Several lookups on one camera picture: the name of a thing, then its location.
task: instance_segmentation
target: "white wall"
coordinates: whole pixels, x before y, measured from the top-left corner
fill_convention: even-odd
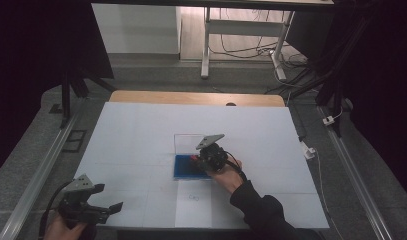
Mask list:
[[[179,53],[179,7],[92,6],[108,53]]]

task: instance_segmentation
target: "blue object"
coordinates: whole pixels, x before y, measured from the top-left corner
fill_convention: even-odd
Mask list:
[[[205,171],[197,167],[191,155],[176,155],[174,165],[175,179],[210,179]]]

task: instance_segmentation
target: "white sheet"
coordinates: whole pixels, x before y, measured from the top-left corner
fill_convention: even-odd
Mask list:
[[[174,135],[202,133],[225,134],[219,145],[244,162],[261,195],[283,203],[293,226],[328,228],[284,107],[106,103],[76,176],[86,173],[93,183],[106,184],[90,204],[124,202],[109,226],[247,228],[216,183],[173,180]]]

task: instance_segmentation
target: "person's arm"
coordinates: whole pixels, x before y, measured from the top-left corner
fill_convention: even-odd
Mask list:
[[[261,198],[251,181],[243,182],[238,173],[226,165],[219,173],[208,172],[230,192],[230,203],[244,213],[244,221],[263,239],[299,239],[297,230],[284,219],[281,203],[273,196]]]

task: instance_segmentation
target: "black sleeve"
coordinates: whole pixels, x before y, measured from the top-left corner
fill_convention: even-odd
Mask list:
[[[273,196],[261,198],[250,181],[234,191],[230,203],[244,213],[244,221],[262,239],[301,239],[285,221],[281,203]]]

